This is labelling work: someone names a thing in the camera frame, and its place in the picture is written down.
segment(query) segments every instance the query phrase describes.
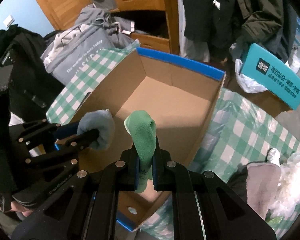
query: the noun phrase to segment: wooden drawer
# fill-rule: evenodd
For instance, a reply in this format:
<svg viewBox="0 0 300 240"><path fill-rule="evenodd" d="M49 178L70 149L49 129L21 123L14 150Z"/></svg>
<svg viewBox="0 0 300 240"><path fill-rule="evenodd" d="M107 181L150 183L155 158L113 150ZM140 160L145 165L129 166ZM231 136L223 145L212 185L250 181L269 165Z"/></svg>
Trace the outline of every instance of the wooden drawer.
<svg viewBox="0 0 300 240"><path fill-rule="evenodd" d="M138 39L143 48L170 53L169 39L139 33L131 33L130 37L134 40Z"/></svg>

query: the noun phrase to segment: sleeve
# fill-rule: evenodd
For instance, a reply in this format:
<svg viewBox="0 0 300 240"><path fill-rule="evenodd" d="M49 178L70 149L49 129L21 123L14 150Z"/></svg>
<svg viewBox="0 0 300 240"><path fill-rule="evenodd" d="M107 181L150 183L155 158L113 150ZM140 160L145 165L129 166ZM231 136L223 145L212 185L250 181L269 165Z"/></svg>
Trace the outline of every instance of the sleeve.
<svg viewBox="0 0 300 240"><path fill-rule="evenodd" d="M283 26L282 0L255 0L255 4L254 12L242 25L242 35L248 43L262 43Z"/></svg>

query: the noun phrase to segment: wooden wardrobe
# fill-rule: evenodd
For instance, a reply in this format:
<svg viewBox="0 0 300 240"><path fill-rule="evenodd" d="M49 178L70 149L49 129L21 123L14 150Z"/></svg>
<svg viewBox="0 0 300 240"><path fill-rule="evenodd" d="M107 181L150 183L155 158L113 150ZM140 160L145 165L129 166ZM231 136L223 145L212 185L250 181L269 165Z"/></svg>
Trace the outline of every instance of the wooden wardrobe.
<svg viewBox="0 0 300 240"><path fill-rule="evenodd" d="M177 0L115 0L118 8L113 13L129 11L148 11L160 13L165 17L165 35L152 36L132 33L133 39L139 39L141 46L163 52L179 54L179 27ZM42 11L55 29L65 30L73 26L81 9L92 0L37 0Z"/></svg>

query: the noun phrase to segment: light switch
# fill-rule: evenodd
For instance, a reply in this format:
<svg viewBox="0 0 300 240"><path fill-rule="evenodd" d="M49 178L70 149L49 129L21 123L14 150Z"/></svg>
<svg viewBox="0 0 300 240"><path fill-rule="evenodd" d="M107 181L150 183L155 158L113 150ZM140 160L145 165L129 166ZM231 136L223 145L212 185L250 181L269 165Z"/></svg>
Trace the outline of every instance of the light switch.
<svg viewBox="0 0 300 240"><path fill-rule="evenodd" d="M10 14L4 21L3 24L8 28L14 22L14 18Z"/></svg>

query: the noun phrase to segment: black jacket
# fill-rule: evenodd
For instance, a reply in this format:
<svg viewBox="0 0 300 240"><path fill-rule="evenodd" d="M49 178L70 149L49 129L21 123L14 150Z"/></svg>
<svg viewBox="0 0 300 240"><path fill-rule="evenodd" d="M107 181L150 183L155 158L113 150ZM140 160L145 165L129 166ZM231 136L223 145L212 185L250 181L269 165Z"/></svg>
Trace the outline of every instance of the black jacket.
<svg viewBox="0 0 300 240"><path fill-rule="evenodd" d="M10 109L26 122L45 118L45 113L64 88L45 70L40 56L46 49L42 36L18 25L0 30L0 61L13 64Z"/></svg>
<svg viewBox="0 0 300 240"><path fill-rule="evenodd" d="M186 16L184 35L192 41L206 41L217 48L230 47L232 14L236 0L183 0Z"/></svg>

